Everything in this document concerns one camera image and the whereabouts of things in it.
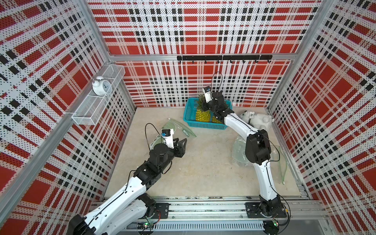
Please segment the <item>green-yellow pineapple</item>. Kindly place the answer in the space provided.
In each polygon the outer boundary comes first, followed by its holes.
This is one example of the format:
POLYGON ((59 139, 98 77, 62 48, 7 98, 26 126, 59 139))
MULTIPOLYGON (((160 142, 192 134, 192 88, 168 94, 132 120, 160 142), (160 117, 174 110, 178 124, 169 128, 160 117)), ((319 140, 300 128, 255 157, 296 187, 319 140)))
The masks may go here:
POLYGON ((211 111, 213 112, 213 116, 224 124, 224 119, 229 114, 234 113, 230 106, 225 102, 224 104, 216 103, 212 108, 211 111))

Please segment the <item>clear zip-top bag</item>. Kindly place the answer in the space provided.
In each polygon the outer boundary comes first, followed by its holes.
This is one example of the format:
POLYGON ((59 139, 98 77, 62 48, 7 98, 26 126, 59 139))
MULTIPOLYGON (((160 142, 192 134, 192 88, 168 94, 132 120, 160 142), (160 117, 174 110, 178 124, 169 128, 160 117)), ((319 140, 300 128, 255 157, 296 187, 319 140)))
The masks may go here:
POLYGON ((153 149, 156 144, 166 144, 169 148, 173 148, 174 139, 196 138, 197 135, 182 122, 168 118, 167 123, 162 127, 157 137, 149 144, 149 148, 153 149))
POLYGON ((249 166, 252 163, 261 165, 262 162, 269 162, 272 171, 276 172, 276 180, 279 184, 286 184, 287 161, 283 154, 280 153, 279 146, 270 144, 269 148, 265 145, 251 149, 252 145, 249 141, 245 141, 242 137, 237 137, 232 146, 232 163, 238 166, 249 166))

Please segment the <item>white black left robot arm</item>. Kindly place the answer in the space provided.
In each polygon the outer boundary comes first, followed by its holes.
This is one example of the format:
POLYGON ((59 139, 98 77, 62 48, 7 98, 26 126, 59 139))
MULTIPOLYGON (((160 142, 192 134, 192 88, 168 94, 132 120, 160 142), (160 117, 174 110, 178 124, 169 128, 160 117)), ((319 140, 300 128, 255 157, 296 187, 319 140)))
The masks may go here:
POLYGON ((68 235, 116 235, 129 224, 143 217, 152 217, 156 202, 148 194, 167 171, 174 158, 186 152, 187 139, 173 139, 171 145, 159 143, 149 158, 129 174, 128 182, 99 207, 81 216, 75 215, 68 224, 68 235))

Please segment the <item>orange-yellow pineapple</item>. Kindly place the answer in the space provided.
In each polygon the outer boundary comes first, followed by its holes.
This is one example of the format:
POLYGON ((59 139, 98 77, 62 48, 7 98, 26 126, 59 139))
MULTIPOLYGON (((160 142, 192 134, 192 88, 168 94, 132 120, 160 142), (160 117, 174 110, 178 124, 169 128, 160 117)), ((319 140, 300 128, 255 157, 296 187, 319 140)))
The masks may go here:
POLYGON ((209 111, 204 112, 202 110, 202 102, 205 101, 204 95, 199 95, 197 98, 197 108, 195 120, 198 122, 210 122, 211 115, 209 111))

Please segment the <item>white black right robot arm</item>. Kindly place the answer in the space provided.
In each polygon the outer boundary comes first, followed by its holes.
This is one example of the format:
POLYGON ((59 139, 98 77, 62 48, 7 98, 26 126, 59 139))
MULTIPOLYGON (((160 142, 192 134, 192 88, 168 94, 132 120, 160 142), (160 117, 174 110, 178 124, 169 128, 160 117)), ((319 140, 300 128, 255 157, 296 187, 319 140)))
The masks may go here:
POLYGON ((258 130, 243 121, 234 111, 227 107, 222 92, 212 93, 209 86, 203 88, 205 100, 204 111, 210 110, 214 117, 232 128, 245 140, 245 156, 253 164, 259 183, 259 210, 265 217, 271 217, 283 210, 281 197, 277 193, 271 173, 271 146, 267 131, 258 130))

